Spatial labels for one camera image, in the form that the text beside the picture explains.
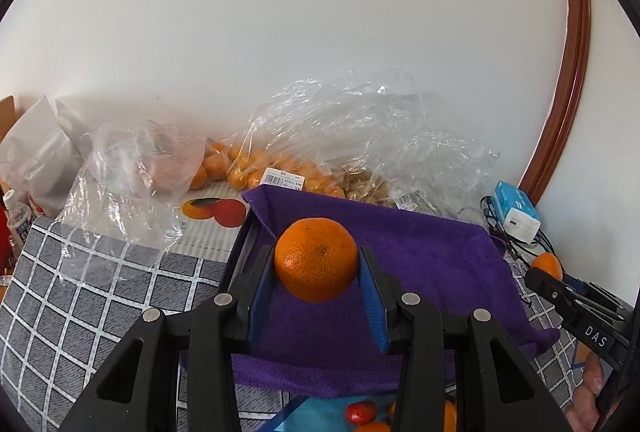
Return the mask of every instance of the black clamp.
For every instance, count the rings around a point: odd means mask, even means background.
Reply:
[[[599,429],[636,430],[640,423],[640,313],[604,288],[567,274],[560,281],[540,268],[531,268],[524,279],[530,290],[555,306],[562,327],[612,367],[596,399],[603,415]],[[607,412],[622,396],[618,409],[606,420]]]
[[[441,313],[361,248],[358,282],[372,335],[384,354],[402,354],[393,432],[442,432],[444,351],[456,358],[458,430],[570,432],[542,381],[484,309]],[[174,432],[178,353],[188,350],[190,432],[240,432],[231,354],[249,354],[276,277],[273,248],[228,292],[189,312],[149,309],[105,359],[63,421],[61,432]]]

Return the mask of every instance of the plastic bag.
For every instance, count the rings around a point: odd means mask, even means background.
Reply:
[[[295,82],[224,143],[227,177],[239,190],[272,167],[303,176],[309,192],[486,226],[479,200],[498,155],[430,129],[414,78],[401,70],[364,82],[353,74]]]
[[[479,200],[499,154],[444,130],[416,134],[403,153],[397,166],[381,170],[399,208],[487,228]]]
[[[303,176],[304,190],[343,198],[350,180],[369,181],[382,142],[407,140],[424,119],[413,77],[399,70],[356,85],[353,75],[338,83],[301,80],[225,139],[227,178],[236,189],[252,188],[272,167]]]
[[[65,205],[82,157],[58,125],[43,96],[22,115],[0,144],[0,176],[15,190],[28,191],[45,215]]]
[[[62,243],[60,271],[94,285],[124,280],[150,268],[182,236],[179,207],[202,162],[205,139],[175,125],[111,123],[85,134],[84,166],[69,193],[61,221],[79,230]],[[98,236],[100,245],[95,251]],[[119,242],[156,250],[136,253]],[[108,257],[127,258],[139,269],[120,268]]]

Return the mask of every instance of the blue gripper pad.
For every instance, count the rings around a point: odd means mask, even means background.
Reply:
[[[260,282],[258,282],[258,287],[255,289],[255,295],[249,307],[249,334],[247,336],[247,342],[250,349],[253,349],[257,343],[262,326],[266,322],[274,284],[275,273],[273,271],[272,251],[267,259],[267,264],[264,266],[264,272],[262,273]]]
[[[371,329],[371,335],[375,341],[378,349],[383,354],[387,354],[391,345],[388,332],[386,330],[386,311],[385,307],[380,300],[378,294],[378,288],[373,280],[373,275],[369,269],[369,265],[362,253],[362,250],[358,251],[359,265],[358,265],[358,284],[360,285],[360,293],[362,294],[362,302],[364,304],[364,311],[367,315],[367,321],[369,322],[369,329]]]

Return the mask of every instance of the screw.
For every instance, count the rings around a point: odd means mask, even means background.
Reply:
[[[151,309],[147,309],[144,313],[142,313],[142,319],[145,322],[155,322],[160,318],[160,310],[152,307]]]
[[[483,308],[478,308],[474,311],[474,318],[478,322],[488,322],[491,320],[491,313]]]
[[[229,293],[218,293],[213,301],[216,306],[228,306],[234,301],[234,298]]]
[[[417,295],[415,293],[404,293],[400,297],[400,300],[402,300],[402,302],[404,302],[408,306],[415,306],[416,304],[420,303],[420,295]]]

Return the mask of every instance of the brown door frame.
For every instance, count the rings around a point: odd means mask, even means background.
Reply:
[[[520,189],[536,204],[556,170],[578,110],[591,42],[590,0],[567,0],[566,39],[551,110]]]

